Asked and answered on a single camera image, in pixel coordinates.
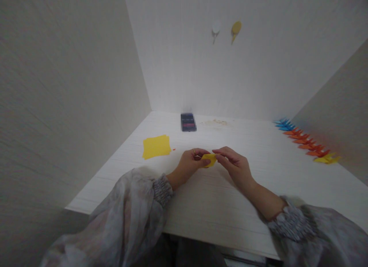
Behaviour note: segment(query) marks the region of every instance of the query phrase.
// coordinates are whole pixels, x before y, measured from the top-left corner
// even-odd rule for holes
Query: table surface
[[[278,195],[334,208],[368,232],[368,187],[339,164],[313,162],[272,122],[195,115],[197,132],[182,132],[180,114],[151,112],[66,209],[90,214],[127,171],[159,177],[184,150],[229,146],[246,156],[255,180]],[[143,140],[170,137],[168,156],[144,160]],[[279,258],[267,226],[216,163],[176,191],[164,232]]]

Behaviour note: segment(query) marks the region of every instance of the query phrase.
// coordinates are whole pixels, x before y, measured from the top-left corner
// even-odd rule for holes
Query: white wall
[[[368,39],[294,117],[368,186]]]
[[[368,0],[126,1],[153,110],[292,117],[368,37]]]
[[[125,0],[0,0],[0,55],[0,265],[35,266],[151,108]]]

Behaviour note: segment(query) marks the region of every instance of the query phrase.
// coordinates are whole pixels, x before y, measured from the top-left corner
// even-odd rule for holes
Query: square yellow paper
[[[215,156],[216,156],[216,154],[204,154],[203,157],[202,157],[202,160],[211,160],[211,163],[209,165],[206,165],[205,167],[202,167],[202,168],[213,166],[216,162]]]
[[[168,155],[171,152],[169,136],[162,135],[154,138],[147,138],[143,141],[143,158],[145,160],[157,156]]]

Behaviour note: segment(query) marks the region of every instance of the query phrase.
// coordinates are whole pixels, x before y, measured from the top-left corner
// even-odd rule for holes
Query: elastic cuff
[[[163,208],[174,195],[173,189],[165,174],[163,174],[160,179],[153,182],[153,191],[154,199],[159,202]]]
[[[292,205],[286,197],[284,199],[288,206],[284,207],[276,219],[268,223],[269,229],[281,238],[289,238],[295,242],[301,242],[317,235],[313,221],[305,217],[303,212]]]

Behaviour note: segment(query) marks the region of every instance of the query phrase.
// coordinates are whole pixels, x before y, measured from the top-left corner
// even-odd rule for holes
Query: gray patterned sleeve
[[[164,174],[152,180],[138,169],[127,172],[92,212],[87,227],[61,236],[41,266],[131,266],[157,243],[172,192]]]
[[[268,223],[285,252],[284,266],[368,266],[368,235],[329,208],[288,206]]]

